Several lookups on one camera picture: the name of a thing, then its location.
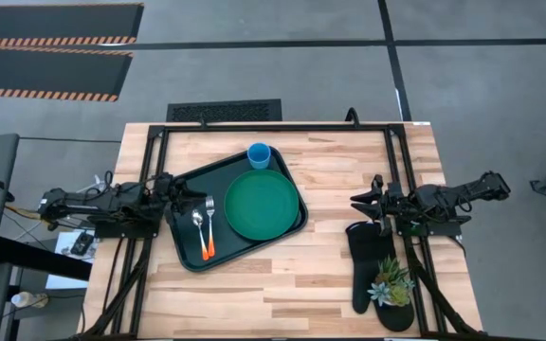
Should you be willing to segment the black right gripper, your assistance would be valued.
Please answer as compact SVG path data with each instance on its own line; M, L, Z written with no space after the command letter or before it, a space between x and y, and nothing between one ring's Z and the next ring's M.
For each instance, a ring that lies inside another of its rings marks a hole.
M418 218L419 211L407 196L403 194L398 182L389 182L388 188L383 193L384 182L381 174L376 174L371 182L371 189L362 194L350 198L351 207L366 215L372 221L380 221L387 215L406 220ZM379 198L380 203L371 204Z

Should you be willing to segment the potted succulent plant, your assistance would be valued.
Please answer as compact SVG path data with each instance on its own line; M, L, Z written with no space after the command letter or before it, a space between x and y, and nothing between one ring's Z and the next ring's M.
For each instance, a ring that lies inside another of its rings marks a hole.
M379 307L405 307L411 303L410 293L414 282L409 279L410 270L397 258L387 256L378 263L378 274L367 291L370 299Z

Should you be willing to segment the fork with orange handle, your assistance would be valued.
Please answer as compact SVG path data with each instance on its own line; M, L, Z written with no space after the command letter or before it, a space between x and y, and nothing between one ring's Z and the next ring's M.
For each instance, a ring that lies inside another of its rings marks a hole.
M207 196L205 200L206 212L209 217L209 246L208 253L209 257L213 258L215 256L215 243L213 239L213 215L215 213L214 200L212 196Z

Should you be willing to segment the black oven mitt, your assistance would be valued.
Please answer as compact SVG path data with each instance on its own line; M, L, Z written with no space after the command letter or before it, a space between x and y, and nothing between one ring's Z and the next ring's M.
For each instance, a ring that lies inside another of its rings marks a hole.
M357 222L345 229L353 260L353 310L365 314L374 307L380 323L393 332L407 330L414 321L412 303L405 307L379 307L367 291L378 274L378 263L387 256L396 258L392 235L382 232L378 223Z

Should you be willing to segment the white paper sheet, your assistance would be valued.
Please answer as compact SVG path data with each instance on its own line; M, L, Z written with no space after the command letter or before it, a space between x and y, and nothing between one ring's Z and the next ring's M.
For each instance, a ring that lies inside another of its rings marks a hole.
M75 255L71 252L72 246L75 244L75 241L81 234L81 231L61 232L57 237L54 252L76 260L82 260L86 263L93 263L99 243L97 240L90 243L87 251L83 255ZM45 282L45 288L47 290L86 289L87 285L87 280L68 278L52 274L47 275Z

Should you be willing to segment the small black device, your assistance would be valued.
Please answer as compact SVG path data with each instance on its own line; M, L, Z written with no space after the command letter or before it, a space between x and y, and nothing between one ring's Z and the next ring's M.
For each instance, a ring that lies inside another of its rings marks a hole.
M70 248L70 254L74 256L84 256L88 252L94 240L95 237L93 235L87 232L82 232Z

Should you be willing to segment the green round plate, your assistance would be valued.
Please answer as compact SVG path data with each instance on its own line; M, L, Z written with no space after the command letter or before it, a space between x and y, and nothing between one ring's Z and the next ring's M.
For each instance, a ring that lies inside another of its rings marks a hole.
M280 237L299 215L299 194L293 183L274 170L251 170L231 182L224 212L232 230L252 241Z

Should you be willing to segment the clear water bottle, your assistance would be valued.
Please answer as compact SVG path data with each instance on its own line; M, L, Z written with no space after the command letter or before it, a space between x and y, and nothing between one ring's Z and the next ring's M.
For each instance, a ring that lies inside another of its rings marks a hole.
M20 292L11 297L10 303L17 309L36 308L41 309L48 303L49 296L45 293L33 294L30 292Z

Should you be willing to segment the spoon with orange handle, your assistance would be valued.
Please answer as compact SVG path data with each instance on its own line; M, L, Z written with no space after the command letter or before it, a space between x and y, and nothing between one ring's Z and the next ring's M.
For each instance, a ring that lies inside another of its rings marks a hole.
M191 212L191 220L193 224L198 228L199 239L201 243L202 260L209 260L209 251L206 246L203 231L202 231L202 224L204 222L204 219L203 219L203 215L200 213L198 209L194 209Z

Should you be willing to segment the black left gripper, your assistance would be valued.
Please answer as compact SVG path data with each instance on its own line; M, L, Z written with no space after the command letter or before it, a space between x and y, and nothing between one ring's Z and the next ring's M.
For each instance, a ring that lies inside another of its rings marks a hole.
M182 186L182 179L163 172L154 180L152 188L151 208L169 211L177 214L187 214L198 206L198 200L207 197L205 192L195 191Z

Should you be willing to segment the black metal table frame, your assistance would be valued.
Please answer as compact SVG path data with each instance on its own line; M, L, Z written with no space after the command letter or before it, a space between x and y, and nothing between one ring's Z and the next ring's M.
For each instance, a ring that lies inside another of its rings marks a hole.
M353 263L345 230L360 220L350 205L373 177L443 184L432 128L405 125L406 143L387 143L376 130L349 123L266 122L236 131L228 123L197 131L175 124L166 144L150 143L145 123L125 127L114 167L118 183L161 167L179 174L255 142L282 155L308 209L298 233L214 269L194 273L177 256L170 229L160 227L151 249L138 336L185 338L382 338L390 335L374 311L351 304ZM146 149L152 146L153 155Z

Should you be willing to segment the black hazard-striped floor mat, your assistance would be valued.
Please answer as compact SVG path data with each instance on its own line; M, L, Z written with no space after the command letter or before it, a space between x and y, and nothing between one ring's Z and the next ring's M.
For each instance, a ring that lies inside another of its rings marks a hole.
M0 97L114 102L133 57L125 51L0 47Z
M142 3L0 6L0 46L131 44Z

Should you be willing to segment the blue plastic cup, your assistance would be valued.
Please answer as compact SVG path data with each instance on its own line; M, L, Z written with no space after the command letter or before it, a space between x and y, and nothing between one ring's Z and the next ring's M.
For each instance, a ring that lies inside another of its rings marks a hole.
M247 148L246 155L254 170L264 170L269 166L271 149L268 145L258 142Z

